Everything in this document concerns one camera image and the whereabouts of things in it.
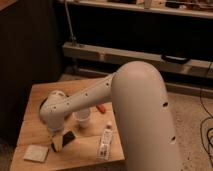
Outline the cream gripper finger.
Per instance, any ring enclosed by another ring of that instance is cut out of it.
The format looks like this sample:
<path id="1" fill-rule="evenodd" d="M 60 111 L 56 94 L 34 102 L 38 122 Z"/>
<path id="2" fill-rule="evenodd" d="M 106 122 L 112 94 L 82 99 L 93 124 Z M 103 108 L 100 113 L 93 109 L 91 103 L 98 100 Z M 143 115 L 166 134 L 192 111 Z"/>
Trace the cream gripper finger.
<path id="1" fill-rule="evenodd" d="M 52 137 L 53 146 L 56 151 L 61 151 L 63 147 L 63 134 L 61 132 L 57 132 Z"/>

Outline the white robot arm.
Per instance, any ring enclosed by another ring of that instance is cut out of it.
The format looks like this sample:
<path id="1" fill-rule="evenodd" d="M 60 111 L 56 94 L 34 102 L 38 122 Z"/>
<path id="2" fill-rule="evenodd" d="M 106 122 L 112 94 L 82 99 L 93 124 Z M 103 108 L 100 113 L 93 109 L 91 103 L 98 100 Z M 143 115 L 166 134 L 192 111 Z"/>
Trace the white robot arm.
<path id="1" fill-rule="evenodd" d="M 128 171 L 183 171 L 164 80 L 151 64 L 133 61 L 68 96 L 53 91 L 39 115 L 51 133 L 76 111 L 110 102 Z"/>

